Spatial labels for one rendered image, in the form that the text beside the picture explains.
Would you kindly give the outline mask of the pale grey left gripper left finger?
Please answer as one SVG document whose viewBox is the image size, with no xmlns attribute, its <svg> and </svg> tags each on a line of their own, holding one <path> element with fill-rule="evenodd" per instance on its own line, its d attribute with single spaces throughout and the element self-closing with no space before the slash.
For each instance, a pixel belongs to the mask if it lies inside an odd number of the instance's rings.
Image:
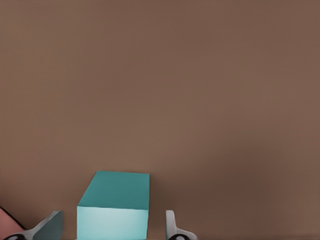
<svg viewBox="0 0 320 240">
<path fill-rule="evenodd" d="M 34 228 L 15 232 L 2 240 L 61 240 L 63 211 L 54 210 Z"/>
</svg>

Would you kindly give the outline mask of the blue cube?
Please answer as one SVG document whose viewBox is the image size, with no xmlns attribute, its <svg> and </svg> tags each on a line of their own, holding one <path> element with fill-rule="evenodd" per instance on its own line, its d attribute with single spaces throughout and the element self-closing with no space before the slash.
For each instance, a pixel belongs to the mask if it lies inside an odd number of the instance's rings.
<svg viewBox="0 0 320 240">
<path fill-rule="evenodd" d="M 77 205 L 77 240 L 145 240 L 150 174 L 97 171 Z"/>
</svg>

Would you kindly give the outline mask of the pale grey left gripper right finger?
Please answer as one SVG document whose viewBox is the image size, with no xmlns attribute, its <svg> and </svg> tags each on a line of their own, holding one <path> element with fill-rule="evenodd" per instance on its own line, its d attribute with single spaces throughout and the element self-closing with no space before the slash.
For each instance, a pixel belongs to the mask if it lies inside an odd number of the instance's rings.
<svg viewBox="0 0 320 240">
<path fill-rule="evenodd" d="M 177 227 L 173 210 L 165 211 L 166 240 L 198 240 L 198 237 L 190 231 Z"/>
</svg>

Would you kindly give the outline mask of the pink block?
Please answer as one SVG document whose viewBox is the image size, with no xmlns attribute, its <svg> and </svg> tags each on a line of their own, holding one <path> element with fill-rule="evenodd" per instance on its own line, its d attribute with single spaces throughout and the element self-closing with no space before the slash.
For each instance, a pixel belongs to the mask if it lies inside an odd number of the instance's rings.
<svg viewBox="0 0 320 240">
<path fill-rule="evenodd" d="M 19 221 L 17 221 L 6 209 L 0 206 L 0 240 L 25 230 L 25 227 Z"/>
</svg>

